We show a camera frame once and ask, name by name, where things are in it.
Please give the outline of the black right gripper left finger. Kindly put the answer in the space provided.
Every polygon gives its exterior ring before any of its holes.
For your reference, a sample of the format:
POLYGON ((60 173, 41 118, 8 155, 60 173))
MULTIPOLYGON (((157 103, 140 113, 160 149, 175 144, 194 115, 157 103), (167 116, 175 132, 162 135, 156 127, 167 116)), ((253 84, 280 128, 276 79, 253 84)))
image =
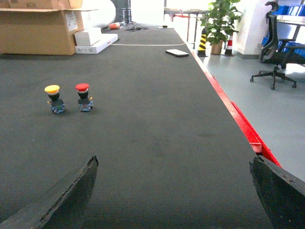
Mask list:
POLYGON ((36 201, 0 224, 2 229, 80 229, 98 171, 92 156, 80 169, 59 180, 36 201))

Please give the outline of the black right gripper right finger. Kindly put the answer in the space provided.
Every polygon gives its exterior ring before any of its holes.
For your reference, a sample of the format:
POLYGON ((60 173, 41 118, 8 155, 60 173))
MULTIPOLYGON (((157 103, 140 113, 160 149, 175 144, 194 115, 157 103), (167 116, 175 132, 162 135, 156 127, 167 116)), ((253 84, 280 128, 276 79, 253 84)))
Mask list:
POLYGON ((254 187, 274 229, 305 227, 305 182, 263 156, 250 163, 254 187))

